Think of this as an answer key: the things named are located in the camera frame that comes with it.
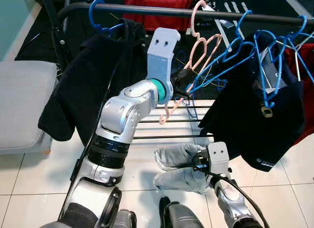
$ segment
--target teal wall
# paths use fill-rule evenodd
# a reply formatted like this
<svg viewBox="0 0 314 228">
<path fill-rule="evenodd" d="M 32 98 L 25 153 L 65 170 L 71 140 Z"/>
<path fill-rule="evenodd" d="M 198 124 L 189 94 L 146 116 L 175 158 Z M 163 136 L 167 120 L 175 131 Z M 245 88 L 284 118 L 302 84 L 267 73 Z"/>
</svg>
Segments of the teal wall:
<svg viewBox="0 0 314 228">
<path fill-rule="evenodd" d="M 0 0 L 0 60 L 6 55 L 34 5 L 34 0 Z"/>
</svg>

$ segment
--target gray cushion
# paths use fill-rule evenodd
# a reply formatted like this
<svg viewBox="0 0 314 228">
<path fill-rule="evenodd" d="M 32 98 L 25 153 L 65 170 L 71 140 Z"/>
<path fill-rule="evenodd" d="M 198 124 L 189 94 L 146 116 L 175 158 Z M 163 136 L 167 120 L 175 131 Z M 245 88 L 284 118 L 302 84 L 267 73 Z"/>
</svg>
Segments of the gray cushion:
<svg viewBox="0 0 314 228">
<path fill-rule="evenodd" d="M 50 62 L 0 62 L 0 148 L 31 147 L 40 140 L 37 123 L 56 73 Z"/>
</svg>

